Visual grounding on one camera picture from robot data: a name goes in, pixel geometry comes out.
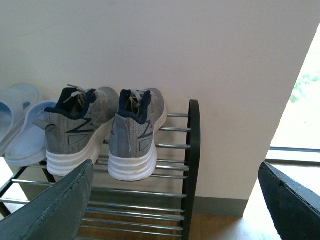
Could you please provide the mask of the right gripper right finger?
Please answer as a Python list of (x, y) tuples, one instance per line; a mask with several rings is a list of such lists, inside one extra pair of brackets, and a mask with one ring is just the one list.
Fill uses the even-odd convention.
[(274, 226), (283, 240), (320, 238), (320, 196), (266, 161), (258, 180)]

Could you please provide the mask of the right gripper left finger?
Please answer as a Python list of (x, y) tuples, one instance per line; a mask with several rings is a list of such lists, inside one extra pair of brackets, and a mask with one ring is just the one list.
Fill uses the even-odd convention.
[(74, 240), (91, 195), (88, 159), (28, 204), (0, 222), (2, 240)]

